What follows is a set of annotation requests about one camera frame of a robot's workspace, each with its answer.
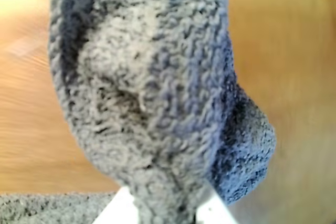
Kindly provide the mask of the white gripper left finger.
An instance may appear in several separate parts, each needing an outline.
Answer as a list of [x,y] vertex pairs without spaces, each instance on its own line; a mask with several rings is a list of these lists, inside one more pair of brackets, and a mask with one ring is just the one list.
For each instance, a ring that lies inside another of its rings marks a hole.
[[93,221],[93,224],[136,224],[139,212],[134,204],[134,197],[128,187],[121,187],[114,198]]

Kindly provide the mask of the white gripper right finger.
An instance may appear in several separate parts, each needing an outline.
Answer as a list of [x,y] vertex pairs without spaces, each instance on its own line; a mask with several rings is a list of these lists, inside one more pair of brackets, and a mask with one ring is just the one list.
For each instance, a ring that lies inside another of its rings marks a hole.
[[238,224],[218,193],[207,182],[195,214],[196,224]]

